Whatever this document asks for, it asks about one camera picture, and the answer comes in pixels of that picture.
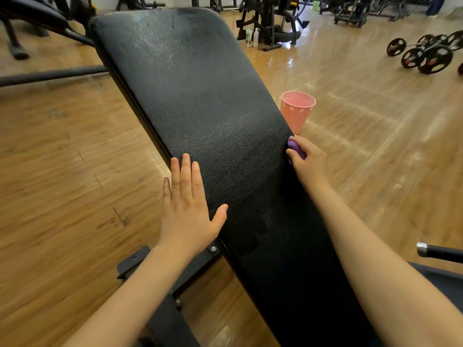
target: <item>plastic bottle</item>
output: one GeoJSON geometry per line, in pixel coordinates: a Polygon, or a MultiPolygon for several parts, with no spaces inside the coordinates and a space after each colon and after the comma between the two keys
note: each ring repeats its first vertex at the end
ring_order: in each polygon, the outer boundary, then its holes
{"type": "Polygon", "coordinates": [[[258,47],[258,46],[259,46],[259,28],[256,28],[256,30],[254,30],[253,45],[254,45],[254,47],[258,47]]]}
{"type": "Polygon", "coordinates": [[[246,46],[252,46],[252,30],[251,27],[246,29],[246,46]]]}

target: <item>pink cup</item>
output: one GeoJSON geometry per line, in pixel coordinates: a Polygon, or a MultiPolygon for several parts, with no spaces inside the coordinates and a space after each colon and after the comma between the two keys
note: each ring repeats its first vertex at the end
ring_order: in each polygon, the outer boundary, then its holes
{"type": "Polygon", "coordinates": [[[282,94],[280,111],[294,135],[302,131],[315,103],[312,96],[298,91],[286,91],[282,94]]]}

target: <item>wooden floor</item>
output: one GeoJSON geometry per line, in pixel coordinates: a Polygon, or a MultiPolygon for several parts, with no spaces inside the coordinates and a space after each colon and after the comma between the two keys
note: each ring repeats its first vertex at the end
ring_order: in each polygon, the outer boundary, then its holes
{"type": "MultiPolygon", "coordinates": [[[[237,13],[223,17],[232,27],[237,13]]],[[[278,104],[288,90],[317,99],[302,135],[368,226],[407,260],[463,273],[415,254],[417,241],[463,248],[463,57],[424,76],[385,56],[398,36],[460,28],[326,14],[296,47],[245,51],[278,104]]],[[[32,57],[14,61],[2,39],[0,75],[100,63],[59,35],[19,36],[32,57]]],[[[156,243],[169,171],[108,75],[0,89],[0,133],[0,345],[58,346],[118,288],[117,263],[156,243]]],[[[182,301],[203,346],[277,345],[223,259],[182,301]]]]}

